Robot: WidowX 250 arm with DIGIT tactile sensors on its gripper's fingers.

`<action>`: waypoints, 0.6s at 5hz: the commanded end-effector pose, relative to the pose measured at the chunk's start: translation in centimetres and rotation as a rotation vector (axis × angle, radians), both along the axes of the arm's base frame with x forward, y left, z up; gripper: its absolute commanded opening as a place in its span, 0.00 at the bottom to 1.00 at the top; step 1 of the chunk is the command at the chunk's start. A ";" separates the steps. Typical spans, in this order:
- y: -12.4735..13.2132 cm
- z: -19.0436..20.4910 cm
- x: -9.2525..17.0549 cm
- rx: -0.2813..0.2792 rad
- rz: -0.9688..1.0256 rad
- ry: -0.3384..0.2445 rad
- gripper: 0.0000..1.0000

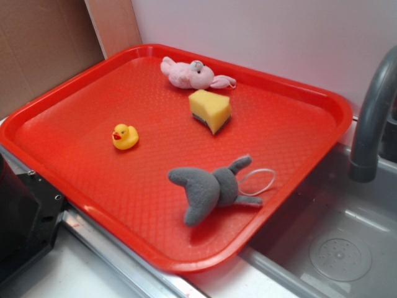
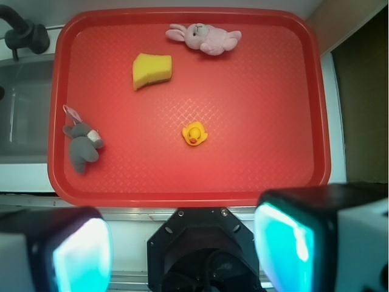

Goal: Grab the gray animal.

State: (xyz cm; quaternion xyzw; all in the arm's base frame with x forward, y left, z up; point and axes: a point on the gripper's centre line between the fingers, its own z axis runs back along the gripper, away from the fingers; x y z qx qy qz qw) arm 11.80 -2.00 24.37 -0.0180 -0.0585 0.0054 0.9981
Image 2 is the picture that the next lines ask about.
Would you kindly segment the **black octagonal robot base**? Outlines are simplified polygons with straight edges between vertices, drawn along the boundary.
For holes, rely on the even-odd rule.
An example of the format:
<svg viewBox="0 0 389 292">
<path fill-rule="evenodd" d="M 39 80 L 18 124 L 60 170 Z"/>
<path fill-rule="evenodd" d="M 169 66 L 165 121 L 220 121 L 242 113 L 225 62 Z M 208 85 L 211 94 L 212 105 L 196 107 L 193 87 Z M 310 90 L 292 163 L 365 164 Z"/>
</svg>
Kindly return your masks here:
<svg viewBox="0 0 389 292">
<path fill-rule="evenodd" d="M 253 232 L 226 208 L 178 209 L 147 241 L 151 291 L 264 291 Z"/>
</svg>

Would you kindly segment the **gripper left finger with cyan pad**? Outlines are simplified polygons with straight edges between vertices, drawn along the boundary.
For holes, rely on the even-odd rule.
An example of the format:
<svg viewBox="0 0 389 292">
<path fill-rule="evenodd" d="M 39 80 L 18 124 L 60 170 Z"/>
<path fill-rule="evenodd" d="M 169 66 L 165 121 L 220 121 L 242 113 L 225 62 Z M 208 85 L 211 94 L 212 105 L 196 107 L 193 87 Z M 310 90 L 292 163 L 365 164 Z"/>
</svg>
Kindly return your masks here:
<svg viewBox="0 0 389 292">
<path fill-rule="evenodd" d="M 93 207 L 1 212 L 1 291 L 107 291 L 112 261 Z"/>
</svg>

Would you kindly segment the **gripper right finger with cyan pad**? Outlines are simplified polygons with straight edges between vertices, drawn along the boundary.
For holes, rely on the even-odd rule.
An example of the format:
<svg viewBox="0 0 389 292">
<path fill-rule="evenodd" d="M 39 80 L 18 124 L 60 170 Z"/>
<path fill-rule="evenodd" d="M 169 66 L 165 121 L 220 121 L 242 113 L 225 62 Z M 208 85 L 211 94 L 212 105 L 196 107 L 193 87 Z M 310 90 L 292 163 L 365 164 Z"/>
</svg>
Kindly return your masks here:
<svg viewBox="0 0 389 292">
<path fill-rule="evenodd" d="M 254 213 L 262 270 L 277 291 L 387 291 L 388 186 L 265 191 Z"/>
</svg>

